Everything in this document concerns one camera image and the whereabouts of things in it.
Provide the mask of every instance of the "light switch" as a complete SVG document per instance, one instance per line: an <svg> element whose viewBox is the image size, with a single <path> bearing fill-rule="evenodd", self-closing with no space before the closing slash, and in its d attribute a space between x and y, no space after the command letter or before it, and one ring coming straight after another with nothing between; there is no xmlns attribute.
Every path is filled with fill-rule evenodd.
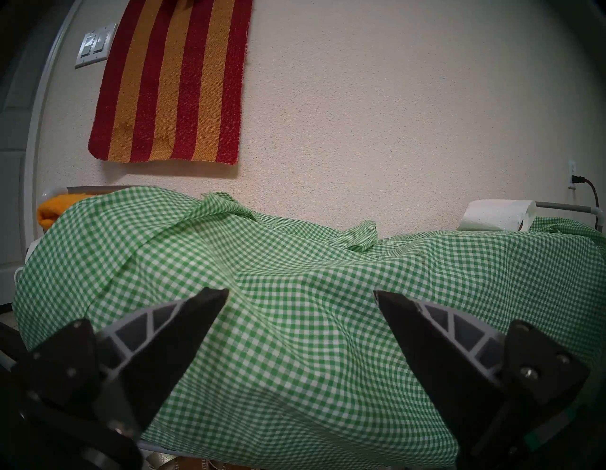
<svg viewBox="0 0 606 470"><path fill-rule="evenodd" d="M80 51L80 57L84 57L90 54L90 48L93 45L94 41L94 35L84 39L84 43L82 43L82 50Z"/></svg>
<svg viewBox="0 0 606 470"><path fill-rule="evenodd" d="M109 24L86 33L80 43L76 68L106 60L112 47L115 30L116 25Z"/></svg>
<svg viewBox="0 0 606 470"><path fill-rule="evenodd" d="M102 32L97 36L97 40L95 41L95 46L93 47L93 52L101 52L103 50L103 45L105 44L105 38L107 37L107 33Z"/></svg>

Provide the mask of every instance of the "gingham fabric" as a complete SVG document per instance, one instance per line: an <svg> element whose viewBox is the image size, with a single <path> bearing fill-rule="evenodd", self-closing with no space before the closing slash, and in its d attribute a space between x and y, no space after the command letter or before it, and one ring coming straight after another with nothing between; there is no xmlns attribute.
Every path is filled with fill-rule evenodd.
<svg viewBox="0 0 606 470"><path fill-rule="evenodd" d="M132 187L60 217L13 306L31 348L76 318L99 330L204 286L227 287L227 304L146 439L268 469L447 466L456 442L373 289L454 307L501 331L529 321L598 369L604 239L562 219L532 228L378 240L372 222L341 232L263 215L224 193L198 200ZM161 368L148 386L156 380Z"/></svg>

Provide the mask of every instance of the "white wall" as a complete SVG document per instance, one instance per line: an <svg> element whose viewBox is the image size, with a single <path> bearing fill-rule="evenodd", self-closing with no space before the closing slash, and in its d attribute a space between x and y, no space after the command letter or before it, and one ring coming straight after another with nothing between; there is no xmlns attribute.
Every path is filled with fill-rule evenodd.
<svg viewBox="0 0 606 470"><path fill-rule="evenodd" d="M105 63L73 64L84 33L118 22L126 3L84 0L67 34L38 196L223 190L335 228L373 219L388 236L454 229L480 198L593 205L587 185L567 189L569 158L606 195L605 94L572 35L531 0L255 0L239 165L98 161L87 142Z"/></svg>

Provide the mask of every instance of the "floor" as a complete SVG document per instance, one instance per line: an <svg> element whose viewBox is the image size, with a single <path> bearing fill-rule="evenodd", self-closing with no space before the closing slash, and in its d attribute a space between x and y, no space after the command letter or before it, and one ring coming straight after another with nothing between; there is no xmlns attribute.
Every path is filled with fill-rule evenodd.
<svg viewBox="0 0 606 470"><path fill-rule="evenodd" d="M0 315L0 321L11 328L15 328L16 330L19 329L17 328L17 320L15 320L15 314L13 312L7 312Z"/></svg>

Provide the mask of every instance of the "switch toggle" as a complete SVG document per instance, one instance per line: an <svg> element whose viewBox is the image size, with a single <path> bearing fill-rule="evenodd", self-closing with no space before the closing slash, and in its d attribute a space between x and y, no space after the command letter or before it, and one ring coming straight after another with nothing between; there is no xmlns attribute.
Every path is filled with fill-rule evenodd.
<svg viewBox="0 0 606 470"><path fill-rule="evenodd" d="M88 54L90 54L90 48L93 45L95 41L95 36L89 36L88 38L86 38L86 40L84 41L83 45L82 45L82 51L80 52L80 57L84 57L87 56Z"/></svg>
<svg viewBox="0 0 606 470"><path fill-rule="evenodd" d="M97 40L95 41L95 46L93 47L93 52L101 52L103 50L103 46L105 45L105 38L107 37L107 33L100 33L97 36Z"/></svg>

